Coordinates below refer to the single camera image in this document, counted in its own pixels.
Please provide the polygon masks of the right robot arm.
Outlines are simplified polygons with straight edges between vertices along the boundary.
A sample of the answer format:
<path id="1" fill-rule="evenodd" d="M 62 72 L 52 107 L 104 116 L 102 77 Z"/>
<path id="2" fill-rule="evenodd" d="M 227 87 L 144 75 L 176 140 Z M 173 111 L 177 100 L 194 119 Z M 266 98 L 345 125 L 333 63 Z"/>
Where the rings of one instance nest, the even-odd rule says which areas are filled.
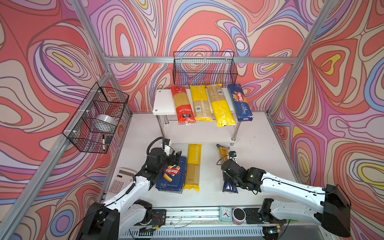
<path id="1" fill-rule="evenodd" d="M 303 185 L 262 169 L 246 170 L 233 160 L 225 161 L 221 169 L 241 189 L 288 199 L 287 202 L 265 199 L 259 210 L 260 215 L 313 223 L 333 235 L 343 238 L 351 236 L 351 201 L 339 185 L 324 188 Z"/>

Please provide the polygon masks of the red noodle bag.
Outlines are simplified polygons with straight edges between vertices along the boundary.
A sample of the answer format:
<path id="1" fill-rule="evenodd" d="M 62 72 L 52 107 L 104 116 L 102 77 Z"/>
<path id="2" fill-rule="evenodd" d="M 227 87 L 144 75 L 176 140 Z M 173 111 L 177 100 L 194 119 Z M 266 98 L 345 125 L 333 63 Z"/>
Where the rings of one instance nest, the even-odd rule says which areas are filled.
<path id="1" fill-rule="evenodd" d="M 187 91 L 185 87 L 171 87 L 171 92 L 176 108 L 179 125 L 191 125 L 196 123 Z"/>

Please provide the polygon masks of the blue Barilla spaghetti box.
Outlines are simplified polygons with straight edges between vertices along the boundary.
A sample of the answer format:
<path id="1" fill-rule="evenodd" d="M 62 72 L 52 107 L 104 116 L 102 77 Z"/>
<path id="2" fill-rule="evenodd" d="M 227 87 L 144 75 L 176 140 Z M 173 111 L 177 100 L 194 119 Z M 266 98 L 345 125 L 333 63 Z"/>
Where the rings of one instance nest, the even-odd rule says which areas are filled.
<path id="1" fill-rule="evenodd" d="M 228 90 L 238 122 L 251 122 L 254 118 L 241 84 L 229 84 Z"/>

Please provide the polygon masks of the dark blue spaghetti bag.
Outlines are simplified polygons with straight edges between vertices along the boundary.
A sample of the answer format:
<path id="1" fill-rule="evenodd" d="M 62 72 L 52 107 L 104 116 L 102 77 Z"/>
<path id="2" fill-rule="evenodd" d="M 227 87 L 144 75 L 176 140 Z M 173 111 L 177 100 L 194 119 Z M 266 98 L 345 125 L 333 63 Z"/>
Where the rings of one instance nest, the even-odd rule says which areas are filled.
<path id="1" fill-rule="evenodd" d="M 222 165 L 224 162 L 226 162 L 230 155 L 230 147 L 225 147 L 220 144 L 217 144 L 217 149 L 219 151 L 220 159 L 217 162 L 217 165 Z M 223 192 L 224 193 L 234 193 L 237 194 L 238 190 L 236 187 L 236 184 L 231 180 L 231 178 L 226 175 L 226 173 L 223 172 Z"/>

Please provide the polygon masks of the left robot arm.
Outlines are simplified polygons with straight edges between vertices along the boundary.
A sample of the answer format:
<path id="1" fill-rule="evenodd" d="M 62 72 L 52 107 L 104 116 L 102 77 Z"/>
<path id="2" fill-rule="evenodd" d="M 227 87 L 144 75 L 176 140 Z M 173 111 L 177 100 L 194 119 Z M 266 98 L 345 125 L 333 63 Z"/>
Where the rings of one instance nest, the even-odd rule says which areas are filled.
<path id="1" fill-rule="evenodd" d="M 102 204 L 92 204 L 85 217 L 77 223 L 80 227 L 76 240 L 117 240 L 124 229 L 130 229 L 152 218 L 152 204 L 141 200 L 163 177 L 165 167 L 180 162 L 181 151 L 175 152 L 171 140 L 154 139 L 146 150 L 146 161 L 133 181 L 111 199 Z"/>

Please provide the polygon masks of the clear yellow-top spaghetti bag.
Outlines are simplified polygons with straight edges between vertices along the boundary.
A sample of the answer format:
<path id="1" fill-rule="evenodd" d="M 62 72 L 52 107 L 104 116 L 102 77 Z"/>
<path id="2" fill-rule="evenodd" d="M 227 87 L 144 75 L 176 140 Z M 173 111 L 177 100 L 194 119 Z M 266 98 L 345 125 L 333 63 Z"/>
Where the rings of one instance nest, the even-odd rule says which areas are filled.
<path id="1" fill-rule="evenodd" d="M 190 90 L 193 100 L 195 119 L 201 122 L 212 122 L 212 112 L 208 101 L 206 86 L 190 86 Z"/>

